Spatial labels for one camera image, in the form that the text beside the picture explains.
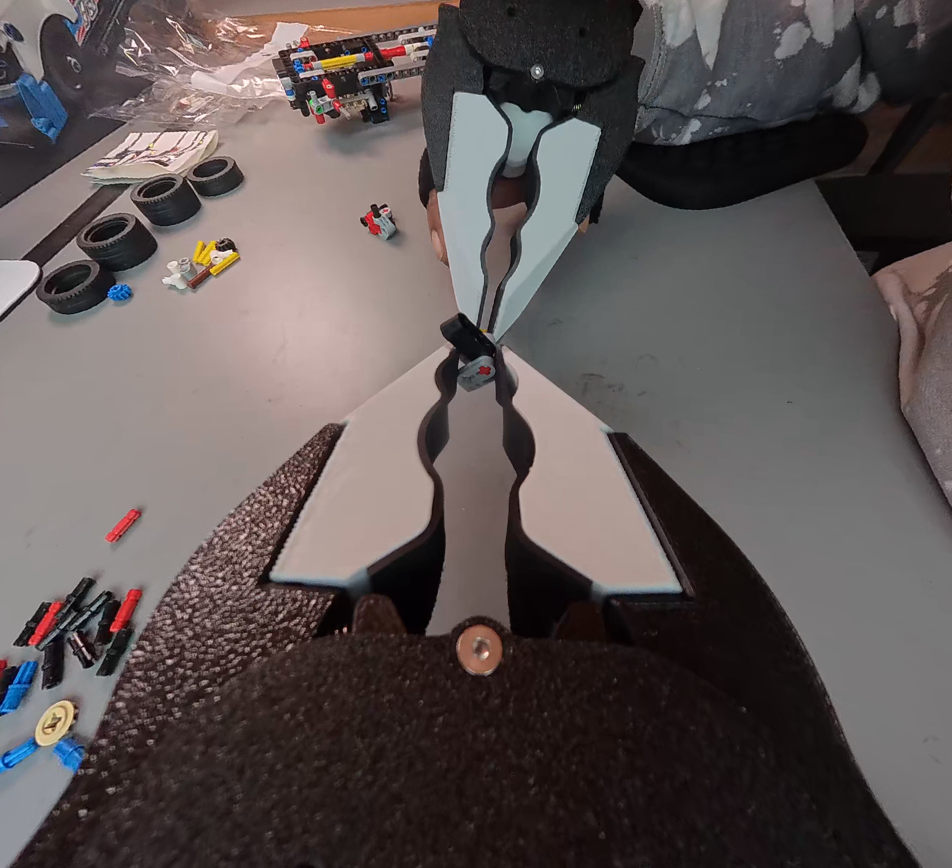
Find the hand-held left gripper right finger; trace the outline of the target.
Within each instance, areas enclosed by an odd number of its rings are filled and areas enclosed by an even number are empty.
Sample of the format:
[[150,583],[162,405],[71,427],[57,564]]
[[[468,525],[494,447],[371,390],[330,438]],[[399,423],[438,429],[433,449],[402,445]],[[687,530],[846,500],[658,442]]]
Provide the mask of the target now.
[[503,358],[504,450],[530,543],[589,581],[598,597],[680,594],[612,429],[511,349]]

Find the black toy tire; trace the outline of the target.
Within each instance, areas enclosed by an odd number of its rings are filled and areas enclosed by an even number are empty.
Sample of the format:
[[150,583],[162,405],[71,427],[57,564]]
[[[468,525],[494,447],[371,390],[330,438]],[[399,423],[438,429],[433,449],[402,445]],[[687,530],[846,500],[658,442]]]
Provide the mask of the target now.
[[128,213],[95,219],[78,233],[75,242],[88,257],[112,272],[135,267],[158,249],[152,232]]
[[201,201],[187,179],[170,174],[144,180],[129,193],[132,204],[154,225],[169,227],[194,217]]
[[194,165],[186,179],[202,197],[228,194],[244,183],[244,174],[229,156],[214,156]]
[[98,261],[74,260],[46,274],[35,294],[58,314],[78,314],[104,302],[116,284],[113,272]]

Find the grey desk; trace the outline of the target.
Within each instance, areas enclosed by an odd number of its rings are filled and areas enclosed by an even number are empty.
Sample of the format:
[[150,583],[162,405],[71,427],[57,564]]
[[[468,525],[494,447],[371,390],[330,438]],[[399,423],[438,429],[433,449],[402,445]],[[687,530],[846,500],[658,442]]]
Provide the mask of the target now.
[[[224,132],[244,184],[160,234],[162,259],[232,237],[223,283],[183,297],[156,257],[125,304],[3,320],[3,656],[86,576],[143,589],[147,616],[247,493],[442,346],[457,304],[417,195],[419,88],[410,105],[376,132],[283,104]],[[384,203],[388,241],[360,222]],[[692,212],[612,181],[504,343],[744,551],[889,819],[950,866],[950,504],[899,406],[897,336],[814,183]]]

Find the sticker sheet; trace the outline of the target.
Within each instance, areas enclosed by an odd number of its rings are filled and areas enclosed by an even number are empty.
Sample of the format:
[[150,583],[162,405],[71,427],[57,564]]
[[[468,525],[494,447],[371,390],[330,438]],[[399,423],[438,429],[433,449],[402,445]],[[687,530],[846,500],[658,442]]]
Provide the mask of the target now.
[[217,150],[219,133],[207,131],[130,133],[82,176],[93,184],[136,184],[186,174]]

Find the wooden board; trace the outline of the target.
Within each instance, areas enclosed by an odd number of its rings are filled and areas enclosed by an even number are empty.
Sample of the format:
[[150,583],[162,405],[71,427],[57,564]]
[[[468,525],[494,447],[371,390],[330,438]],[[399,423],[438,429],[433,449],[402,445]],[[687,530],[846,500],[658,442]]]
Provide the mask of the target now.
[[317,41],[333,41],[346,33],[380,33],[398,28],[419,27],[435,22],[440,4],[457,5],[459,0],[417,1],[401,4],[386,4],[368,7],[330,8],[293,12],[244,14],[250,22],[267,27],[280,21],[305,23],[312,28],[325,30]]

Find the person's right hand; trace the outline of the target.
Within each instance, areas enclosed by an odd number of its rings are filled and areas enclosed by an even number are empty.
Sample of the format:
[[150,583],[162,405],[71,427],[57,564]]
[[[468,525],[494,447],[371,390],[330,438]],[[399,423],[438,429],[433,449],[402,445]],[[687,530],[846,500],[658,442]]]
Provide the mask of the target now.
[[[517,221],[525,219],[529,201],[535,193],[535,185],[530,173],[523,173],[519,177],[512,178],[499,174],[495,178],[491,196],[492,210],[494,216],[501,219],[503,234],[506,237],[511,238],[516,230]],[[418,188],[435,253],[441,263],[448,265],[443,223],[427,148],[422,150]]]

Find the pile of small connector pins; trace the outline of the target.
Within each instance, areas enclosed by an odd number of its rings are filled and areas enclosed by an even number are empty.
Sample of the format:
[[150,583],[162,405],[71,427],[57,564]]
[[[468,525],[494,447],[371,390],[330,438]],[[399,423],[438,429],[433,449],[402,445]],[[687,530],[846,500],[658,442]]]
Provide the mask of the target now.
[[[67,655],[72,655],[82,669],[95,671],[99,678],[112,677],[131,647],[132,618],[141,599],[142,590],[138,588],[124,596],[110,590],[96,591],[96,580],[86,576],[65,598],[42,603],[13,642],[15,648],[34,651],[36,659],[1,661],[2,718],[16,713],[34,688],[50,692],[59,687],[65,678]],[[33,739],[35,724],[23,742],[2,751],[2,773],[48,750],[71,773],[79,770],[86,749],[73,733],[79,719],[78,704],[69,700],[76,704],[78,715],[65,739],[51,747],[40,747]]]

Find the tan round gear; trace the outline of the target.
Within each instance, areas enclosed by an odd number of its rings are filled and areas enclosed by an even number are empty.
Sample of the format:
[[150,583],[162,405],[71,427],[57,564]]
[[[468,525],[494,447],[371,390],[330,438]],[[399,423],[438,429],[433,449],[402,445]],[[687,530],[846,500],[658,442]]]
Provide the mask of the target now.
[[33,731],[36,744],[40,747],[51,747],[65,739],[77,715],[77,706],[69,699],[62,699],[52,704],[36,722]]

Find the white crumpled plastic bag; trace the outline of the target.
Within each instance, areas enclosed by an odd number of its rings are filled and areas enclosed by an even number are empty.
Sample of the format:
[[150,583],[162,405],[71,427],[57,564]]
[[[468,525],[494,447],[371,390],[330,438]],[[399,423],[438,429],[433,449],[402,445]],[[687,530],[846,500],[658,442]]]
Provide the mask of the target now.
[[280,21],[270,41],[259,51],[209,72],[195,71],[190,76],[190,86],[233,99],[281,97],[285,89],[281,87],[279,76],[275,75],[272,62],[293,41],[300,41],[306,30],[307,25],[301,22]]

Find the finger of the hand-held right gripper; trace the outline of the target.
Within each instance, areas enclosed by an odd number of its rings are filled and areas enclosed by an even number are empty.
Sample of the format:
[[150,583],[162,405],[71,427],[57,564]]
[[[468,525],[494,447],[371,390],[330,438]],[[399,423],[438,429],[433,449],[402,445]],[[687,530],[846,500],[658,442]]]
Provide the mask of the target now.
[[484,253],[495,225],[492,185],[511,140],[512,126],[491,98],[454,94],[445,182],[437,200],[457,308],[474,324],[487,291]]
[[557,123],[541,131],[529,162],[535,196],[511,242],[510,267],[490,317],[494,338],[502,338],[523,313],[574,236],[600,137],[600,127],[588,123]]

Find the toy brick car chassis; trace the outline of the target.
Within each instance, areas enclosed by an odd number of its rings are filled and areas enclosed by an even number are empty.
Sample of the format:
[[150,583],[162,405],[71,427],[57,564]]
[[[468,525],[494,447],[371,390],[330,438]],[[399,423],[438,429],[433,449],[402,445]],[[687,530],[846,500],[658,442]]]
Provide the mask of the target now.
[[340,117],[386,124],[393,82],[422,76],[436,33],[432,22],[323,43],[301,37],[272,64],[291,108],[318,124]]

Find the person's right forearm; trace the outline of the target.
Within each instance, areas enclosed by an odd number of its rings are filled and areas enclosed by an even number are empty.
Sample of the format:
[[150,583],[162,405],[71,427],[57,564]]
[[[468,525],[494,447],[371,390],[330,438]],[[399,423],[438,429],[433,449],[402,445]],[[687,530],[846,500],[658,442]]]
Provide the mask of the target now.
[[950,92],[951,0],[639,0],[635,139],[684,145]]

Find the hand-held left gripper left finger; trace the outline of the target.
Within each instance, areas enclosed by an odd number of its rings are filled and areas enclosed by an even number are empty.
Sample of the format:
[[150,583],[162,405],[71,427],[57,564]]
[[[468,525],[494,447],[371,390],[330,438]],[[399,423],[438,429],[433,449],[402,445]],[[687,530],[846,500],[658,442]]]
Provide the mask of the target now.
[[368,581],[442,508],[458,357],[434,353],[352,411],[284,539],[272,581]]

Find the toy car set box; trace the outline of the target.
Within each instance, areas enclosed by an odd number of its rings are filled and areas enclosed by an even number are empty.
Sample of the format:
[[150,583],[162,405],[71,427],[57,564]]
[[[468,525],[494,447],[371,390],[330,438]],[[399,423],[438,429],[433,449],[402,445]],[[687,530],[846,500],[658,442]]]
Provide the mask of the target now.
[[116,66],[138,0],[1,0],[1,204],[119,127],[144,82]]

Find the clear plastic bag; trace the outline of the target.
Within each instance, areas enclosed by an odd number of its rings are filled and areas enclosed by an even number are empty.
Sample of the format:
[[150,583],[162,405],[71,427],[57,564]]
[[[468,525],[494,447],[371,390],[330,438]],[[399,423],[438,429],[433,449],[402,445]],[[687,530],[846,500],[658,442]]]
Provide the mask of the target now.
[[277,23],[201,12],[177,16],[157,3],[136,7],[125,25],[114,79],[97,90],[91,116],[161,128],[223,127],[281,97],[233,99],[190,86],[195,71],[241,61],[270,41]]

